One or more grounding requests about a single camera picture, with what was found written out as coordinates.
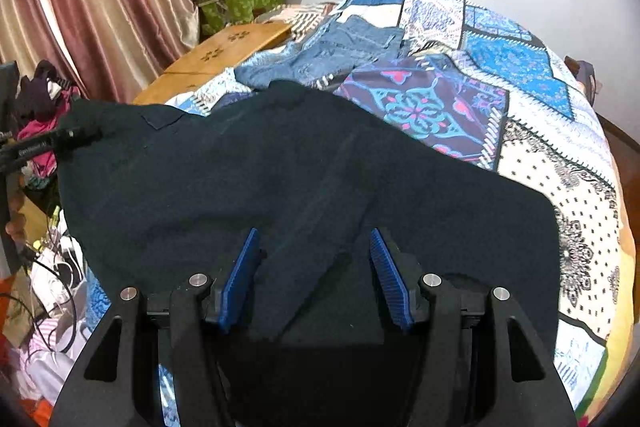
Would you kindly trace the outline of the person's left hand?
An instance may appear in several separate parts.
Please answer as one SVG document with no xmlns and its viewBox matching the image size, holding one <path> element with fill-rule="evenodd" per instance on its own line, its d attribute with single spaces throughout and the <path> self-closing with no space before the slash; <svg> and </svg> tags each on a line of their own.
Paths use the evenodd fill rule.
<svg viewBox="0 0 640 427">
<path fill-rule="evenodd" d="M 26 243 L 26 217 L 21 213 L 25 204 L 25 195 L 21 190 L 14 192 L 8 199 L 10 219 L 6 224 L 6 234 L 8 234 L 16 245 Z"/>
</svg>

